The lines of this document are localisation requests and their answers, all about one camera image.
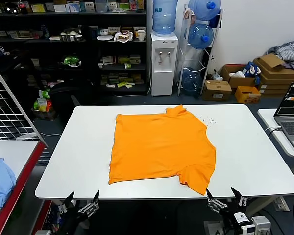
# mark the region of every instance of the white plate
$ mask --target white plate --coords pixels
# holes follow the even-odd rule
[[[113,39],[112,35],[100,35],[97,37],[97,40],[100,40],[100,41],[108,41],[110,39]]]

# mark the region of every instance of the red table edge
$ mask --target red table edge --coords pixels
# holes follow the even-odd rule
[[[4,207],[0,210],[0,234],[2,233],[4,226],[19,199],[23,188],[31,175],[39,157],[45,149],[45,144],[42,142],[38,142],[31,156],[28,158],[27,164],[19,175],[16,185],[14,186],[9,199],[6,201]]]
[[[35,224],[35,227],[33,229],[32,235],[35,235],[35,233],[38,230],[42,229],[42,227],[43,227],[43,225],[45,223],[45,220],[47,218],[48,211],[49,211],[49,208],[51,206],[51,203],[52,203],[51,200],[44,201],[43,207],[40,210],[39,217],[38,217],[38,219],[36,221],[36,224]]]

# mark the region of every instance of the water jug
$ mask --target water jug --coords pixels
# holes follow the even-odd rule
[[[187,67],[183,69],[183,77],[182,77],[182,87],[187,91],[187,94],[197,96],[199,95],[202,78],[199,76],[197,72],[191,67]]]
[[[220,12],[221,0],[190,0],[188,8],[194,11],[197,19],[208,21]]]
[[[214,39],[214,32],[208,25],[195,23],[191,28],[188,35],[188,42],[196,49],[205,49]]]
[[[170,34],[175,30],[177,0],[153,0],[153,26],[158,34]]]

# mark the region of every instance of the t-shirt sleeve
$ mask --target t-shirt sleeve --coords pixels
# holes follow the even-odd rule
[[[215,167],[208,164],[187,166],[181,171],[180,183],[204,195]]]

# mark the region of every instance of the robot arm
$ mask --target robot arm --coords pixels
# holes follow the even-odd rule
[[[99,209],[99,190],[97,191],[91,203],[88,203],[81,209],[72,204],[74,192],[68,196],[60,206],[60,213],[64,223],[57,231],[57,235],[74,235],[80,222],[83,222],[93,216]]]
[[[235,195],[235,203],[228,207],[227,204],[214,199],[207,190],[208,207],[223,217],[225,229],[233,229],[235,235],[255,235],[255,225],[245,215],[247,197],[243,197],[240,192],[232,188]]]

